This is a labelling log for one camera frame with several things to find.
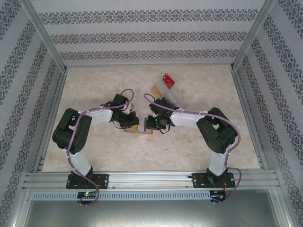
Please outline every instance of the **marble floor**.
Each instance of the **marble floor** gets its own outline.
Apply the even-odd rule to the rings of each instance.
[[[228,65],[70,69],[55,126],[65,109],[86,110],[99,106],[125,88],[135,91],[133,104],[137,116],[150,115],[149,103],[143,94],[150,92],[164,73],[172,76],[185,97],[180,107],[193,111],[218,107],[239,128],[242,141],[232,152],[228,165],[259,168]],[[133,134],[114,128],[112,122],[90,129],[85,151],[95,171],[206,169],[211,155],[199,130],[173,127],[165,135],[159,131],[153,135]],[[50,141],[43,171],[70,170],[66,154]]]

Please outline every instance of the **gray metal panel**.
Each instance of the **gray metal panel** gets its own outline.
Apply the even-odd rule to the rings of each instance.
[[[27,227],[178,226],[277,227],[267,190],[237,191],[222,206],[208,201],[99,201],[83,208],[74,201],[33,201]]]

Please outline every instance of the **wire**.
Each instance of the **wire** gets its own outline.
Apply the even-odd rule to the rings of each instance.
[[[162,130],[160,129],[161,134],[166,134],[170,131],[170,125],[169,125],[169,129],[166,132],[162,132]]]
[[[80,206],[85,206],[85,207],[91,206],[91,205],[93,205],[93,204],[98,200],[98,198],[99,198],[99,196],[100,196],[100,190],[99,190],[98,185],[97,185],[95,182],[93,182],[92,180],[90,180],[89,178],[87,178],[85,175],[83,175],[82,173],[80,173],[80,172],[76,169],[76,167],[73,165],[73,163],[71,162],[71,153],[70,153],[70,150],[71,150],[72,143],[74,142],[74,138],[75,138],[75,135],[76,135],[77,128],[78,128],[78,126],[79,126],[80,120],[81,120],[82,116],[85,115],[85,114],[87,114],[88,112],[94,112],[94,111],[105,110],[105,109],[116,109],[116,108],[121,108],[121,107],[124,107],[124,106],[130,104],[130,103],[132,102],[132,100],[134,99],[134,91],[133,91],[132,89],[130,89],[130,88],[127,88],[127,89],[123,90],[120,94],[122,95],[125,91],[131,91],[131,92],[132,92],[132,97],[131,97],[131,99],[130,99],[128,102],[126,102],[125,104],[123,104],[123,105],[118,105],[118,106],[100,106],[100,107],[96,107],[96,108],[92,108],[92,109],[83,111],[83,112],[79,115],[79,117],[78,117],[78,119],[77,119],[77,122],[76,122],[76,124],[75,124],[74,132],[73,132],[72,135],[71,135],[70,143],[69,143],[69,145],[68,145],[68,147],[67,147],[67,149],[66,149],[67,160],[68,160],[68,163],[70,164],[70,166],[73,168],[73,171],[76,172],[79,176],[83,177],[83,178],[84,178],[85,180],[87,180],[88,182],[90,182],[91,184],[93,184],[93,185],[96,187],[96,191],[97,191],[97,196],[96,196],[95,199],[94,199],[91,203],[89,203],[89,204],[82,204],[81,201],[82,201],[83,197],[81,197],[80,200],[79,200]]]
[[[115,127],[116,129],[123,129],[123,128],[118,128],[118,127],[116,127],[116,126],[115,126],[115,122],[114,122],[114,121],[113,121],[113,124],[114,124],[114,127]]]
[[[226,182],[225,181],[223,182],[223,186],[224,186],[224,188],[223,188],[224,195],[223,196],[225,196],[226,195]]]
[[[220,116],[217,116],[217,115],[214,115],[214,114],[210,114],[210,113],[203,113],[203,112],[194,112],[194,111],[185,111],[185,110],[174,110],[174,109],[171,109],[171,108],[168,108],[168,107],[165,107],[165,106],[162,106],[162,105],[159,105],[155,102],[153,102],[152,100],[150,100],[147,96],[150,96],[152,97],[153,99],[154,96],[152,96],[151,94],[148,94],[148,93],[145,93],[144,94],[144,98],[149,101],[150,103],[154,104],[155,106],[158,106],[162,109],[165,109],[165,110],[169,110],[169,111],[172,111],[172,112],[178,112],[178,113],[183,113],[183,114],[195,114],[195,115],[204,115],[204,116],[209,116],[209,117],[213,117],[213,118],[217,118],[217,119],[220,119],[226,123],[228,123],[229,125],[232,126],[232,128],[237,132],[238,134],[238,141],[236,142],[235,145],[233,145],[232,148],[230,148],[228,151],[227,151],[227,154],[226,154],[226,157],[225,157],[225,161],[224,161],[224,166],[228,169],[235,169],[235,170],[238,170],[239,171],[239,180],[237,182],[237,184],[235,185],[235,188],[233,189],[233,191],[231,192],[231,194],[228,196],[228,198],[226,198],[224,201],[222,201],[222,203],[226,202],[229,198],[231,198],[233,196],[233,194],[235,193],[236,189],[238,188],[239,184],[240,184],[240,181],[241,181],[241,177],[242,177],[242,172],[239,168],[235,168],[235,167],[228,167],[227,166],[227,160],[228,160],[228,157],[229,157],[229,154],[232,150],[234,150],[239,144],[240,144],[240,141],[241,141],[241,134],[240,134],[240,131],[239,129],[237,128],[236,125],[234,125],[231,121],[227,120],[226,118],[223,118],[223,117],[220,117]]]

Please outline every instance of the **perforated metal strip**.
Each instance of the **perforated metal strip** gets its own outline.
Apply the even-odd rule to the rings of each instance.
[[[35,192],[33,201],[75,201],[77,192]],[[209,191],[100,192],[99,201],[209,200]]]

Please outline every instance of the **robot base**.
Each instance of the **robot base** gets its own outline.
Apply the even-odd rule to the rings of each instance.
[[[194,188],[223,188],[224,182],[226,183],[226,188],[234,188],[236,186],[232,173],[223,174],[220,181],[216,183],[209,182],[208,177],[208,173],[193,173],[189,178],[193,179]]]
[[[108,174],[88,173],[86,177],[91,179],[93,182],[95,182],[98,185],[99,189],[107,189],[108,177],[109,177]],[[66,188],[67,189],[94,189],[95,186],[89,183],[81,176],[72,172],[71,174],[68,175]]]

